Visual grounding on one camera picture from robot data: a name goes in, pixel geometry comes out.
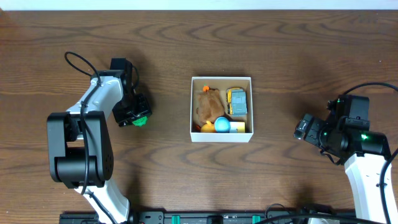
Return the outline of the green ribbed round toy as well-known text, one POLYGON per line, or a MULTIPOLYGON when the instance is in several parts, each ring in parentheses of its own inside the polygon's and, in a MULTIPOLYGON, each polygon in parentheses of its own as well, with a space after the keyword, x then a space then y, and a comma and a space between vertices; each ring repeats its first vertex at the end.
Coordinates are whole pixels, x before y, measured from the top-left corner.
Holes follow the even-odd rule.
POLYGON ((132 123, 135 126, 141 127, 141 126, 143 126, 143 125, 145 125, 147 123, 147 120, 148 120, 148 117, 143 116, 143 117, 141 117, 141 118, 139 118, 137 120, 134 120, 132 123))

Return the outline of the colourful two-by-two puzzle cube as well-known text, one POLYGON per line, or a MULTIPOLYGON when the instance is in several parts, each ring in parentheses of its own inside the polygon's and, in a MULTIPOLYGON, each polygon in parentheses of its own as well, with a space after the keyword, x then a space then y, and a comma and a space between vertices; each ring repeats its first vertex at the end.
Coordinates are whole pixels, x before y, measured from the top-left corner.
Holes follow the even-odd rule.
POLYGON ((229 125, 230 125, 230 128, 229 128, 230 133, 245 133, 246 132, 245 122, 231 121, 229 123, 229 125))

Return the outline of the yellow grey toy truck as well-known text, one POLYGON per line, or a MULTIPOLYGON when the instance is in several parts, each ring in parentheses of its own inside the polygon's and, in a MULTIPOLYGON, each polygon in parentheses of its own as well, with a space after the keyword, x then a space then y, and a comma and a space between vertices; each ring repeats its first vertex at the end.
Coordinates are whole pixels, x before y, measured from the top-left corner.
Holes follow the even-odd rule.
POLYGON ((246 92, 243 88, 229 88, 226 94, 228 114, 231 116, 245 116, 247 114, 246 92))

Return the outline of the brown plush bear toy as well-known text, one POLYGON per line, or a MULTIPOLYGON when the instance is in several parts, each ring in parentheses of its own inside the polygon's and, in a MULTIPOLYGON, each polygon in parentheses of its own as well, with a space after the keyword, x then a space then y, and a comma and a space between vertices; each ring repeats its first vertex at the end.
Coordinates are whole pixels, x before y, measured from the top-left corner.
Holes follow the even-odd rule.
POLYGON ((197 102, 196 114, 201 124, 207 121, 214 123, 217 118, 224 115, 224 106, 218 89, 204 86, 202 92, 197 95, 197 102))

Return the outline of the orange duck toy blue cap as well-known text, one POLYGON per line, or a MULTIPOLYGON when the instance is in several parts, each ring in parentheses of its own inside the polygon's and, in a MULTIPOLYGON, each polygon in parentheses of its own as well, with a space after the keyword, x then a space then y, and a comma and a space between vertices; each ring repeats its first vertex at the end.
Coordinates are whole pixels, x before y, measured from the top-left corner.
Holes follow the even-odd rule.
POLYGON ((230 121, 225 117, 216 118, 214 122, 205 121, 200 127, 201 133, 228 133, 230 132, 230 121))

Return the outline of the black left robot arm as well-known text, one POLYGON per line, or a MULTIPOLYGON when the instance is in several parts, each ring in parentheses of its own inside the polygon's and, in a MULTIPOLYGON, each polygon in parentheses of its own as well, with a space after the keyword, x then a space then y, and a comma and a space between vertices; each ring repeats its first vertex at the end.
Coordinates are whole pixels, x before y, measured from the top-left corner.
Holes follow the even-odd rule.
POLYGON ((120 127, 143 126, 152 114, 147 98, 136 93, 137 68, 112 58, 95 70, 80 100, 47 118, 50 176, 79 192, 95 209, 99 223, 134 223, 131 203, 112 178, 114 156, 107 127, 112 114, 120 127))

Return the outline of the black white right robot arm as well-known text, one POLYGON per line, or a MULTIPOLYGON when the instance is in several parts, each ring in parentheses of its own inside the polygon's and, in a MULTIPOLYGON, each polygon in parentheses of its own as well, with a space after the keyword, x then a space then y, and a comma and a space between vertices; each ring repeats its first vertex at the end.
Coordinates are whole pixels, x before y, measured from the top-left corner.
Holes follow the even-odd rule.
POLYGON ((339 95, 327 106, 322 120, 305 114, 294 137, 320 149, 335 165, 343 165, 354 197, 356 217, 397 223, 397 204, 391 183, 392 153, 383 133, 370 131, 369 98, 339 95))

